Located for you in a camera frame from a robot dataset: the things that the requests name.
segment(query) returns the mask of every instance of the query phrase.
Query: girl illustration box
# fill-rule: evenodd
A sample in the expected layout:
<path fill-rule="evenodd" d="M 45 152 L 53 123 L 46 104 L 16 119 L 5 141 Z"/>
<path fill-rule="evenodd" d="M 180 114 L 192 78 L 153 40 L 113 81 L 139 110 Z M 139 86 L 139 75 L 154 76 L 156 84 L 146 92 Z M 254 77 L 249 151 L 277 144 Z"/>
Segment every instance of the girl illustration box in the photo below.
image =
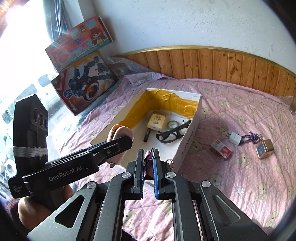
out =
<path fill-rule="evenodd" d="M 69 65 L 113 40 L 100 17 L 92 17 L 69 30 L 45 50 L 60 73 Z"/>

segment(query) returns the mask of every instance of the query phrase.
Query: human hand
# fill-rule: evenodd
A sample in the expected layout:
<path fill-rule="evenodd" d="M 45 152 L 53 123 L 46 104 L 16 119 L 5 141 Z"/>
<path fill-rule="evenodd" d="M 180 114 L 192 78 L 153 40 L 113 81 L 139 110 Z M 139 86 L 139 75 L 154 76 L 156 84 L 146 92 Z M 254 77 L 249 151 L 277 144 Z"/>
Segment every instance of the human hand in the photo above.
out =
<path fill-rule="evenodd" d="M 66 185 L 63 190 L 64 202 L 67 201 L 74 191 L 69 185 Z M 34 229 L 44 219 L 51 215 L 51 211 L 45 206 L 33 201 L 31 196 L 23 197 L 18 203 L 18 213 L 22 224 L 29 230 Z"/>

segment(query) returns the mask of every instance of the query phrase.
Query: toy box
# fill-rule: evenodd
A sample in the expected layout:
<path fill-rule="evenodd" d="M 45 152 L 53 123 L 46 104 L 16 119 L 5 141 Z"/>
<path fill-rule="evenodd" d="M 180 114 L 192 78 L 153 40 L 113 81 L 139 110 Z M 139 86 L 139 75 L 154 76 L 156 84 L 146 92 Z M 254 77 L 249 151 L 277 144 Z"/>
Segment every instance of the toy box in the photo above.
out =
<path fill-rule="evenodd" d="M 117 81 L 98 51 L 61 72 L 52 84 L 74 115 L 81 113 Z"/>
<path fill-rule="evenodd" d="M 92 17 L 63 34 L 45 51 L 60 73 L 67 66 L 112 41 L 101 18 Z"/>

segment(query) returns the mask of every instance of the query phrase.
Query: wooden headboard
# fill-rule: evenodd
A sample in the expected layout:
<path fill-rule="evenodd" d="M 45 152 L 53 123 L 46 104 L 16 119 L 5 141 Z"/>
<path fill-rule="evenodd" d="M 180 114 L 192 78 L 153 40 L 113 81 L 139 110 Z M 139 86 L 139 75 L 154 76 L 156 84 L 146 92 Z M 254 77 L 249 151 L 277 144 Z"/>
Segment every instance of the wooden headboard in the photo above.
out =
<path fill-rule="evenodd" d="M 231 49 L 169 46 L 120 55 L 176 79 L 202 78 L 247 86 L 275 96 L 296 94 L 296 75 L 265 58 Z"/>

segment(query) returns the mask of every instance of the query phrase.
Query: metal screw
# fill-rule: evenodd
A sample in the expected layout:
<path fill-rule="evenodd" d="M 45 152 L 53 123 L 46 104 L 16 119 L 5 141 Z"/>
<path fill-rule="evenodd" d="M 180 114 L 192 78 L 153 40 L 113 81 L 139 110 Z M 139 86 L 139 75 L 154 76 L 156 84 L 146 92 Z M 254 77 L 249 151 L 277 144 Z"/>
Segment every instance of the metal screw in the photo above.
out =
<path fill-rule="evenodd" d="M 167 173 L 167 177 L 173 178 L 175 176 L 176 176 L 176 173 L 174 173 L 174 172 L 168 172 Z"/>
<path fill-rule="evenodd" d="M 89 182 L 86 185 L 87 188 L 94 188 L 95 186 L 96 186 L 96 183 L 95 182 Z"/>
<path fill-rule="evenodd" d="M 131 174 L 129 172 L 124 172 L 121 176 L 123 178 L 129 178 L 131 176 Z"/>
<path fill-rule="evenodd" d="M 208 188 L 209 186 L 211 186 L 211 183 L 209 181 L 202 181 L 202 186 Z"/>

